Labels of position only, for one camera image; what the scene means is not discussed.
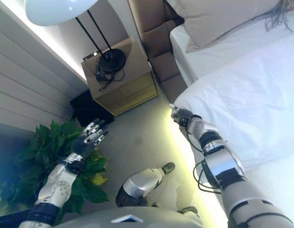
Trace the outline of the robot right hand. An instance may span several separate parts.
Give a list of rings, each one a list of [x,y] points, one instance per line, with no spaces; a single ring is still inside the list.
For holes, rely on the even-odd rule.
[[[169,104],[171,109],[171,118],[181,127],[187,127],[189,120],[193,116],[193,113],[184,108],[178,108],[174,104]]]

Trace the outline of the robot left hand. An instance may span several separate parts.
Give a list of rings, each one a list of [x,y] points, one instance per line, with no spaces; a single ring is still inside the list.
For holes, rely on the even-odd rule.
[[[105,120],[89,123],[71,145],[71,153],[87,158],[108,134]]]

